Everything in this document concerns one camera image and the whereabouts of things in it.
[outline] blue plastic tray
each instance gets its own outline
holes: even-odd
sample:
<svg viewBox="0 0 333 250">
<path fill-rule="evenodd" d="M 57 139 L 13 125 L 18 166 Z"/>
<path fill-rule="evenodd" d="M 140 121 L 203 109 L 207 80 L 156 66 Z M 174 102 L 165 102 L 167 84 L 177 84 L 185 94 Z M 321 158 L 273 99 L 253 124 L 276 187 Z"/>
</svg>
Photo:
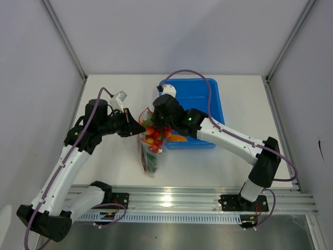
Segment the blue plastic tray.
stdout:
<svg viewBox="0 0 333 250">
<path fill-rule="evenodd" d="M 208 81 L 212 88 L 211 114 L 214 119 L 224 124 L 219 87 L 214 79 L 208 78 Z M 166 83 L 176 88 L 176 99 L 185 110 L 196 108 L 207 113 L 209 92 L 208 86 L 202 78 L 169 79 Z M 199 139 L 186 138 L 187 142 L 166 142 L 165 145 L 168 149 L 201 149 L 214 148 L 216 146 L 213 143 Z"/>
</svg>

